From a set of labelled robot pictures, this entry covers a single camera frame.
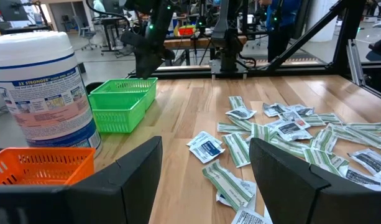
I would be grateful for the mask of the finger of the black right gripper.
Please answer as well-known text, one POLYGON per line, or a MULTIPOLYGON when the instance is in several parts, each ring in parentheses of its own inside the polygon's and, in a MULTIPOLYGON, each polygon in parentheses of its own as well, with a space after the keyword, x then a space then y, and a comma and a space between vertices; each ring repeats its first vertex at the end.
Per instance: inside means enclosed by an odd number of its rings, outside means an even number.
POLYGON ((148 78, 149 74, 149 55, 143 52, 135 54, 135 69, 137 78, 148 78))
POLYGON ((145 69, 145 77, 148 78, 151 74, 156 71, 156 69, 161 66, 164 62, 164 59, 157 54, 149 54, 147 56, 146 69, 145 69))

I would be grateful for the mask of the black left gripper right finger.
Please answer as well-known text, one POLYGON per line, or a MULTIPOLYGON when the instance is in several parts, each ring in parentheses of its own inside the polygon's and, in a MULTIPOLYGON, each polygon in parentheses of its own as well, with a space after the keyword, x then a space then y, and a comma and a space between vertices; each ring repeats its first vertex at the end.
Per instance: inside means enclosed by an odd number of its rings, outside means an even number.
POLYGON ((274 223, 381 223, 381 185, 333 174, 259 138, 249 155, 274 223))

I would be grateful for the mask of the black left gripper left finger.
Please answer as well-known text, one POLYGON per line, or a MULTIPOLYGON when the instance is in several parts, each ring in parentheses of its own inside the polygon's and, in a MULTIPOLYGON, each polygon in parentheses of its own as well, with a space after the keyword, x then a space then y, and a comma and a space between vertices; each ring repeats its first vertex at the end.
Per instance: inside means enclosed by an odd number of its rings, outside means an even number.
POLYGON ((163 144, 154 136, 67 192, 68 223, 148 223, 162 170, 163 144))

